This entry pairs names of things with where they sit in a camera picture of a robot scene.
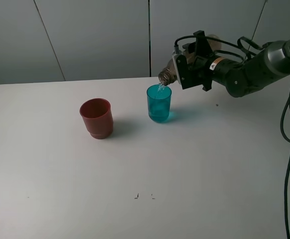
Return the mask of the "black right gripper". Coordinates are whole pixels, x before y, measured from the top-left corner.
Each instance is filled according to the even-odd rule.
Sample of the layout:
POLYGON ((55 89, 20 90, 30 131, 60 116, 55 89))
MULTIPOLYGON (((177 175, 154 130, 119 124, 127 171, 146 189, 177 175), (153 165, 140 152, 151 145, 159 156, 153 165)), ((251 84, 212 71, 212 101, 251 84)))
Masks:
POLYGON ((225 74, 221 73, 220 68, 226 58, 212 54, 212 48, 203 30, 194 32, 193 36, 195 36, 194 51, 188 51, 188 70, 191 77, 188 88, 202 86, 204 91, 209 91, 213 82, 225 87, 225 74))

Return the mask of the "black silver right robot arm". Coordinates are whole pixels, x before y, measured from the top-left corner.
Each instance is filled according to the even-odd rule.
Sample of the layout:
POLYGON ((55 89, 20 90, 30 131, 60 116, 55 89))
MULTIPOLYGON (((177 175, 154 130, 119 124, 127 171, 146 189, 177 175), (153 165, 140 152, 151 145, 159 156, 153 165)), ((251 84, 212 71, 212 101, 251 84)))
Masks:
POLYGON ((290 75, 290 39, 268 42, 259 46, 259 53, 245 52, 246 60, 236 62, 212 49, 210 39, 192 43, 194 60, 189 64, 190 81, 184 89, 202 86, 211 89, 212 82, 224 86, 228 93, 242 97, 290 75))

